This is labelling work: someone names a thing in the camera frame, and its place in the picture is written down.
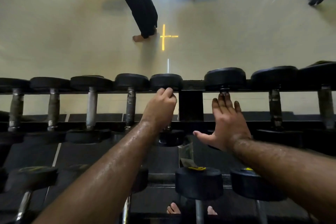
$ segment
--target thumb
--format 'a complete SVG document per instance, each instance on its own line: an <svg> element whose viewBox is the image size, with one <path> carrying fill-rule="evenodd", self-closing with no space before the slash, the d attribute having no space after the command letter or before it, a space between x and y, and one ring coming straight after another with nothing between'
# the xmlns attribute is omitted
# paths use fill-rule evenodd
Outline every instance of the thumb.
<svg viewBox="0 0 336 224"><path fill-rule="evenodd" d="M193 134L198 138L198 140L205 144L209 144L212 140L212 135L203 134L199 131L194 131Z"/></svg>

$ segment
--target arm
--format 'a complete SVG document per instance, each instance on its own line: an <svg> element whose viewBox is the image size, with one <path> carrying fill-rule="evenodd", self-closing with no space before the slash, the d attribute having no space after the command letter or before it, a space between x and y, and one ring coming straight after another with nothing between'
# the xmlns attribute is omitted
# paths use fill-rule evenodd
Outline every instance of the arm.
<svg viewBox="0 0 336 224"><path fill-rule="evenodd" d="M336 219L336 160L283 145L253 141L239 103L230 95L212 102L216 120L212 135L195 131L204 143L229 150L256 173L282 189L320 220Z"/></svg>
<svg viewBox="0 0 336 224"><path fill-rule="evenodd" d="M159 89L140 123L73 182L34 224L113 223L149 148L171 122L176 102L172 89Z"/></svg>

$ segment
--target human hand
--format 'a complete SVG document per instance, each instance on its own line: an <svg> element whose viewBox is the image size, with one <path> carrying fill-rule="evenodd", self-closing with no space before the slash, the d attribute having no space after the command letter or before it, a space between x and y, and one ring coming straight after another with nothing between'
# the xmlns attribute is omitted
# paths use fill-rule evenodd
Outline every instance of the human hand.
<svg viewBox="0 0 336 224"><path fill-rule="evenodd" d="M218 100L212 100L212 112L215 116L216 127L212 135L194 131L194 135L203 143L216 147L222 151L232 149L233 144L239 139L251 139L245 118L238 101L234 108L230 94L219 94Z"/></svg>
<svg viewBox="0 0 336 224"><path fill-rule="evenodd" d="M158 130L164 129L171 123L177 99L172 88L161 88L148 102L141 121L147 121Z"/></svg>

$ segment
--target beige floor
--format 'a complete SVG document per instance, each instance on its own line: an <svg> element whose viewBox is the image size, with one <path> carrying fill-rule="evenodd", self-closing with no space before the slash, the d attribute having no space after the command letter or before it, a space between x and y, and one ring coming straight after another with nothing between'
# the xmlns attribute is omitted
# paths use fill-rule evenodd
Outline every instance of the beige floor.
<svg viewBox="0 0 336 224"><path fill-rule="evenodd" d="M263 68L336 60L336 0L318 8L307 0L153 0L158 36L135 44L136 23L124 0L0 0L0 77L70 78L119 73L180 74L202 79L220 67L247 78ZM163 25L166 35L162 50ZM214 94L204 94L211 112ZM149 98L138 94L137 113ZM268 110L267 93L236 93L245 111ZM0 96L9 110L10 96ZM47 112L48 96L26 96L25 114ZM284 111L318 113L316 93L282 93ZM98 112L124 112L126 96L101 95ZM85 95L61 97L62 113L84 113Z"/></svg>

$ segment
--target forearm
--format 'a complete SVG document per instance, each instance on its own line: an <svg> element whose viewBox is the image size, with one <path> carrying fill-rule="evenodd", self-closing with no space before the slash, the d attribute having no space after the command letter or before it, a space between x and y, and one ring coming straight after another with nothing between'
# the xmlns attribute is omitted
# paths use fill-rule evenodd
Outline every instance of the forearm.
<svg viewBox="0 0 336 224"><path fill-rule="evenodd" d="M244 139L236 140L230 150L320 220L336 219L336 160Z"/></svg>
<svg viewBox="0 0 336 224"><path fill-rule="evenodd" d="M159 131L140 122L70 185L34 224L112 223Z"/></svg>

